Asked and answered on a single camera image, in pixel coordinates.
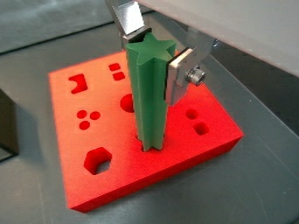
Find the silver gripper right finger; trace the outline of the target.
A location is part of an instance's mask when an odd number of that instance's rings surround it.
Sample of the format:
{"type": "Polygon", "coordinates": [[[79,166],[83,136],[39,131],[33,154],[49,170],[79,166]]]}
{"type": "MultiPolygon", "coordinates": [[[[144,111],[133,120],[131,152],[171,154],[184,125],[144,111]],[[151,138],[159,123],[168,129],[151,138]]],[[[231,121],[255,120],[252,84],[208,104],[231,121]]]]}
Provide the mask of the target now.
{"type": "Polygon", "coordinates": [[[167,65],[164,100],[175,105],[186,96],[188,85],[199,86],[206,78],[202,62],[211,54],[218,41],[208,34],[188,27],[187,48],[179,52],[167,65]]]}

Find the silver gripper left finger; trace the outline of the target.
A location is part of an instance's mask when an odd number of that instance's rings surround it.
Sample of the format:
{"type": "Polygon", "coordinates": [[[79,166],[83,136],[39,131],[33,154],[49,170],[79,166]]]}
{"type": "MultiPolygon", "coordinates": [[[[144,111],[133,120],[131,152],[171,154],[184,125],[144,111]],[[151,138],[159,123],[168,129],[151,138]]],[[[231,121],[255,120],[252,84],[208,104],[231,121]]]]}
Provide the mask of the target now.
{"type": "Polygon", "coordinates": [[[145,25],[136,0],[105,0],[107,8],[119,29],[121,47],[141,42],[152,28],[145,25]]]}

